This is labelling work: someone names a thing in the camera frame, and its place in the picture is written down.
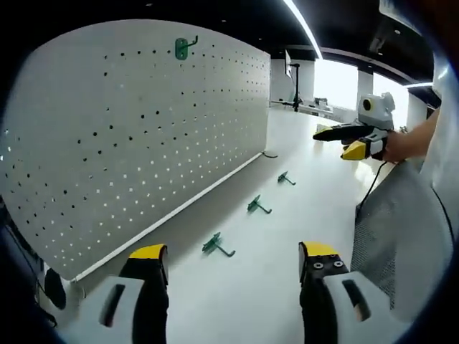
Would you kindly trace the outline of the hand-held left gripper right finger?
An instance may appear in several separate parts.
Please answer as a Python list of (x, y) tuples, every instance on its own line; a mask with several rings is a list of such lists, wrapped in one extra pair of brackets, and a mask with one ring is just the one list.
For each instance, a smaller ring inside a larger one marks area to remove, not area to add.
[(305, 343), (393, 343), (389, 298), (338, 252), (300, 242), (299, 282)]

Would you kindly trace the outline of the person's right hand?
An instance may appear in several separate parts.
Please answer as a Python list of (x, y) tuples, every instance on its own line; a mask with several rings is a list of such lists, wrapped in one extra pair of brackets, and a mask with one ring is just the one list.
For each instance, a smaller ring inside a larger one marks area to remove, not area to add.
[(390, 131), (382, 154), (385, 162), (398, 163), (413, 156), (411, 137), (408, 133)]

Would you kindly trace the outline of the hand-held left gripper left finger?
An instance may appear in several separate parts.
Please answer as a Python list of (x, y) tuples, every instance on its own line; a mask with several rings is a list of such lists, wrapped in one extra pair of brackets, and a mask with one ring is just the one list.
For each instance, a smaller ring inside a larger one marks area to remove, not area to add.
[(129, 255), (81, 303), (62, 330), (65, 343), (165, 343), (168, 317), (168, 249), (155, 244)]

